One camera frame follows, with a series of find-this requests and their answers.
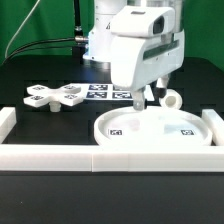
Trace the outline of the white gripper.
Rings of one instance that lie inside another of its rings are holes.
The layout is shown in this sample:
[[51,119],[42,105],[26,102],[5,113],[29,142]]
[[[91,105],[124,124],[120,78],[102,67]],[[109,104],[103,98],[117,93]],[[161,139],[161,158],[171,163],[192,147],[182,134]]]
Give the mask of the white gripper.
[[111,81],[133,91],[136,111],[147,107],[143,87],[158,79],[158,97],[163,98],[167,74],[182,66],[185,37],[183,31],[175,31],[175,18],[172,7],[125,6],[111,20]]

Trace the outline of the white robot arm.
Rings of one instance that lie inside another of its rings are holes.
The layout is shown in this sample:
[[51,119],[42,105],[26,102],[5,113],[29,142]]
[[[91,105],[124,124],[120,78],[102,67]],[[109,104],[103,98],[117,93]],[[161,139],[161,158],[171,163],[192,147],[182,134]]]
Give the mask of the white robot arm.
[[94,26],[83,59],[108,69],[112,84],[127,90],[133,107],[146,108],[144,91],[167,95],[170,74],[184,60],[184,0],[94,0]]

